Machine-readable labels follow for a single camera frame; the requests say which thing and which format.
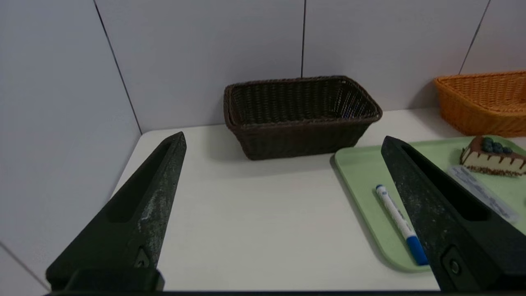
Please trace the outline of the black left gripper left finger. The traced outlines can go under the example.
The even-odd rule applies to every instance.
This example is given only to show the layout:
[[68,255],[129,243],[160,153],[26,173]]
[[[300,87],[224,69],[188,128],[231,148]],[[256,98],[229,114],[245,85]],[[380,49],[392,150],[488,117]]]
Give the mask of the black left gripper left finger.
[[166,137],[47,268],[52,291],[161,291],[157,265],[187,149]]

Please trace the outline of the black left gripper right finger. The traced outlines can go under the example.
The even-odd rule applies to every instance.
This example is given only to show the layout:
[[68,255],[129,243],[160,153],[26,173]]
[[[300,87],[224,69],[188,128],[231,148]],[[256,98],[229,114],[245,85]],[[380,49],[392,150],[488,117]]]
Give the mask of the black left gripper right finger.
[[441,291],[525,291],[522,232],[408,143],[381,155]]

